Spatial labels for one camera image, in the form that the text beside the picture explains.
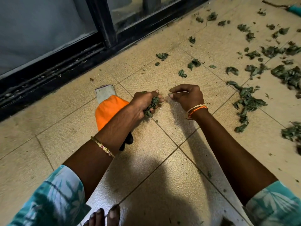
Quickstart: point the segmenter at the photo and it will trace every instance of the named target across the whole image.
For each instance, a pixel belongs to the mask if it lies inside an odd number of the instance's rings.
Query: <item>toe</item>
[[[107,216],[107,226],[118,226],[120,220],[120,207],[119,205],[114,205],[108,213]]]
[[[95,226],[95,213],[91,214],[88,226]]]
[[[96,211],[95,226],[104,226],[104,210],[99,209]]]

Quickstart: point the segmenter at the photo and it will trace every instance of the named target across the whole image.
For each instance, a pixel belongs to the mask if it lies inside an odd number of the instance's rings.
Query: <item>tile floor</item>
[[[300,0],[269,0],[278,4]],[[257,14],[259,8],[267,15]],[[217,21],[198,23],[194,14],[206,18],[216,11]],[[224,27],[220,20],[231,20]],[[256,32],[248,43],[237,25],[245,23]],[[255,60],[237,59],[245,47],[275,45],[266,24],[290,27],[280,36],[279,46],[293,40],[301,44],[300,18],[281,9],[264,5],[261,0],[210,0],[168,27],[157,30],[136,45],[99,65],[83,76],[46,96],[15,116],[0,123],[0,224],[5,225],[53,169],[97,132],[94,112],[97,107],[94,89],[113,84],[117,95],[128,101],[136,91],[159,89],[167,96],[180,83],[198,84],[209,111],[235,139],[271,170],[286,186],[301,197],[300,157],[294,144],[280,136],[290,121],[301,121],[301,100],[269,71],[261,79],[249,79],[244,71]],[[188,38],[196,43],[190,46]],[[159,66],[155,54],[170,56]],[[198,58],[204,65],[190,71],[187,63]],[[268,67],[281,64],[279,56]],[[294,56],[301,64],[301,54]],[[226,66],[240,70],[238,76],[225,73]],[[187,78],[178,76],[184,69]],[[250,113],[250,125],[244,133],[232,102],[238,99],[233,87],[225,84],[260,85],[254,96],[269,105]],[[236,225],[250,224],[198,125],[183,118],[183,111],[167,99],[152,119],[133,131],[134,144],[113,161],[88,204],[92,210],[121,203],[122,225],[219,225],[223,215]]]

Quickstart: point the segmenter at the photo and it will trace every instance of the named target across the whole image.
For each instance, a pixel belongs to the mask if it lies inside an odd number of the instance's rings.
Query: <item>forearm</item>
[[[277,178],[247,152],[206,109],[197,110],[192,118],[202,129],[243,205],[256,193],[277,181]]]
[[[95,138],[114,155],[138,121],[138,112],[128,105],[120,110],[96,135]],[[63,164],[73,170],[84,185],[86,201],[100,182],[112,157],[94,141],[89,140]]]

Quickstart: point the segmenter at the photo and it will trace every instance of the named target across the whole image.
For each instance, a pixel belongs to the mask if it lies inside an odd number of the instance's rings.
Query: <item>sleeve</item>
[[[37,188],[9,226],[76,226],[90,210],[81,180],[61,165]]]
[[[280,181],[257,193],[244,209],[254,225],[301,225],[301,201]]]

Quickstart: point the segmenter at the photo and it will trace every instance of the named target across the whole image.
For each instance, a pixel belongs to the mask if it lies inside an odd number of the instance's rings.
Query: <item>person's left hand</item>
[[[162,103],[165,101],[162,98],[162,95],[159,95],[158,90],[155,90],[152,92],[146,92],[146,93],[142,93],[142,92],[135,93],[133,99],[130,102],[130,105],[134,106],[135,109],[138,110],[139,119],[142,119],[144,117],[143,110],[145,110],[151,104],[153,97],[159,97],[159,103]],[[153,114],[155,112],[155,110],[151,108],[150,112],[151,112],[151,114]]]

